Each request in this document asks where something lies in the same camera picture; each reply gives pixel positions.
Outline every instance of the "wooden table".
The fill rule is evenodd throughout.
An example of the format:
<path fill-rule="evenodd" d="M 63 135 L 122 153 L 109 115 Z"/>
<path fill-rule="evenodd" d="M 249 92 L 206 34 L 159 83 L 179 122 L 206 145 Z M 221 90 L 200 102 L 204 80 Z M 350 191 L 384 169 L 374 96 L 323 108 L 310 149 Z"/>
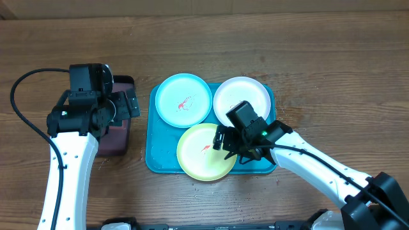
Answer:
<path fill-rule="evenodd" d="M 0 21 L 0 228 L 36 229 L 49 146 L 12 111 L 14 81 L 37 68 L 108 63 L 131 75 L 142 115 L 124 157 L 94 161 L 87 221 L 258 223 L 306 219 L 336 207 L 285 169 L 201 183 L 144 162 L 150 91 L 178 72 L 206 82 L 248 76 L 275 93 L 277 119 L 336 160 L 398 180 L 409 196 L 409 13 L 285 13 L 209 17 Z M 39 73 L 17 88 L 19 109 L 45 118 L 69 88 Z"/>

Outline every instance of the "white plate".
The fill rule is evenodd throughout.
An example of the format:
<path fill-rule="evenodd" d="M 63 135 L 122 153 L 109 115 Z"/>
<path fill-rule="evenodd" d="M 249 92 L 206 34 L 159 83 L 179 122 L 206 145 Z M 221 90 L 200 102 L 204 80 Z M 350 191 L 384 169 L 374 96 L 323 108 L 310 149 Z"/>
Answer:
<path fill-rule="evenodd" d="M 219 86 L 213 99 L 213 109 L 217 119 L 232 127 L 226 113 L 242 101 L 248 101 L 258 116 L 267 119 L 270 114 L 271 100 L 266 88 L 249 77 L 233 77 Z"/>

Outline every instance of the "light blue plate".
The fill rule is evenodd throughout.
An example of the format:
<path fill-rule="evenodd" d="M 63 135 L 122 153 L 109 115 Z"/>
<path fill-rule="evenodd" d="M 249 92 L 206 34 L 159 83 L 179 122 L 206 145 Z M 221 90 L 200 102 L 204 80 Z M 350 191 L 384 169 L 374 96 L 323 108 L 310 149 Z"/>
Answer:
<path fill-rule="evenodd" d="M 166 79 L 155 97 L 160 118 L 177 128 L 202 122 L 209 115 L 212 102 L 212 92 L 206 82 L 190 73 L 179 73 Z"/>

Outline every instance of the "red drawing on plate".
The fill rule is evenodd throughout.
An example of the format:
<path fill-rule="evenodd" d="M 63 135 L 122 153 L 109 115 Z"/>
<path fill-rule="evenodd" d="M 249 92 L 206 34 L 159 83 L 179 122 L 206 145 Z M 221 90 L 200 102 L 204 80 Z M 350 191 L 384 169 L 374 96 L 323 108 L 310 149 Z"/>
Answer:
<path fill-rule="evenodd" d="M 207 145 L 207 146 L 205 146 L 205 147 L 202 149 L 201 153 L 204 152 L 204 153 L 206 154 L 206 152 L 209 150 L 209 148 L 210 148 L 210 144 Z"/>
<path fill-rule="evenodd" d="M 191 96 L 186 97 L 186 99 L 182 103 L 179 104 L 179 106 L 178 106 L 179 110 L 180 109 L 183 109 L 183 110 L 186 110 L 186 111 L 189 110 L 189 108 L 192 107 L 192 104 L 194 102 L 194 96 L 193 97 L 191 97 Z"/>

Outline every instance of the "plate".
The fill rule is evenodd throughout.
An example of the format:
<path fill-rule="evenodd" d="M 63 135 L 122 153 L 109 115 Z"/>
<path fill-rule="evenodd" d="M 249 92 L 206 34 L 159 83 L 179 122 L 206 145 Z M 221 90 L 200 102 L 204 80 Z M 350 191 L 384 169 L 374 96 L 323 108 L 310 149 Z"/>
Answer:
<path fill-rule="evenodd" d="M 248 101 L 258 116 L 267 119 L 271 109 L 271 99 L 266 88 L 258 81 L 249 77 L 233 77 L 223 82 L 216 90 L 213 99 L 213 109 L 217 119 L 232 127 L 226 113 L 242 101 Z"/>
<path fill-rule="evenodd" d="M 200 77 L 179 73 L 159 86 L 155 106 L 166 123 L 178 128 L 189 128 L 202 122 L 209 114 L 212 93 Z"/>
<path fill-rule="evenodd" d="M 194 179 L 201 181 L 220 179 L 236 162 L 237 155 L 225 160 L 228 151 L 213 149 L 216 129 L 215 124 L 198 124 L 180 137 L 176 156 L 180 167 Z"/>

